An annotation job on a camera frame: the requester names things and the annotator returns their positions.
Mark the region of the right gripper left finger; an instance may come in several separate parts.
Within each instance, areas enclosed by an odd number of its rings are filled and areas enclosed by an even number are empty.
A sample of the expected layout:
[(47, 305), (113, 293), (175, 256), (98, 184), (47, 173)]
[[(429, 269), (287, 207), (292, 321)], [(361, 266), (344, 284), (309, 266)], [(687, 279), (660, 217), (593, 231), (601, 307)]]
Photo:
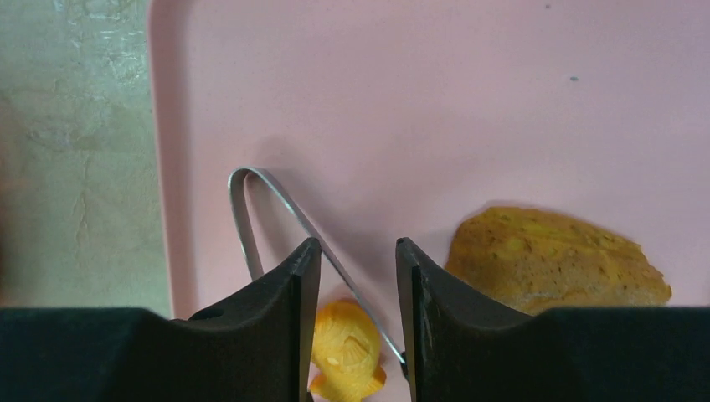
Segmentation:
[(4, 401), (309, 401), (322, 248), (186, 320), (137, 307), (4, 308)]

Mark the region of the metal tongs black tips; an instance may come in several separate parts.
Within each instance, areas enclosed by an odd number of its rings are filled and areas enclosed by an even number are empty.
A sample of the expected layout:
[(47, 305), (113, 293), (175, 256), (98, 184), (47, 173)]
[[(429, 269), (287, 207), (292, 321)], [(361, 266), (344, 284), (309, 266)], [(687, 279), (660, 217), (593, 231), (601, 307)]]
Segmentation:
[(264, 260), (288, 253), (287, 247), (302, 234), (320, 242), (322, 257), (334, 270), (336, 279), (326, 280), (326, 288), (334, 296), (349, 295), (373, 320), (390, 354), (399, 364), (402, 375), (409, 378), (405, 351), (388, 332), (385, 316), (372, 304), (368, 293), (347, 272), (333, 248), (307, 214), (289, 195), (286, 188), (267, 169), (255, 166), (237, 167), (228, 179), (229, 203), (239, 237), (240, 249), (250, 279), (256, 281), (265, 273)]

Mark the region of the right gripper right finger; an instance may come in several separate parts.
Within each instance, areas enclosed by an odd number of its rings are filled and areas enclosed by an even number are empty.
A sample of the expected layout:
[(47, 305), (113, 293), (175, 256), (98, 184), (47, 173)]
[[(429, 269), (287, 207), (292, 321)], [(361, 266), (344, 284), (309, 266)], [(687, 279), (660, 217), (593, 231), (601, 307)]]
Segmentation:
[(396, 244), (414, 401), (706, 401), (706, 307), (565, 307), (535, 317)]

